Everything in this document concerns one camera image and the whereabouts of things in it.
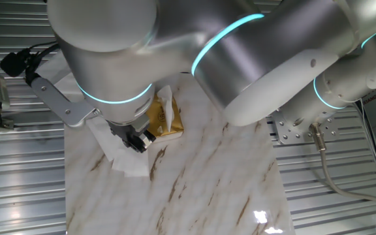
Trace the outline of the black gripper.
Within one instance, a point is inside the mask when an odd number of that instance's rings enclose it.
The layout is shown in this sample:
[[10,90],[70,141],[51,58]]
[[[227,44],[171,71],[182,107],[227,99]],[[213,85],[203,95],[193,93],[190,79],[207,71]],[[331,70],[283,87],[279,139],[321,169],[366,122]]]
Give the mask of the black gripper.
[[156,137],[148,131],[149,117],[142,114],[128,123],[107,121],[113,135],[120,137],[127,148],[143,153],[154,143]]

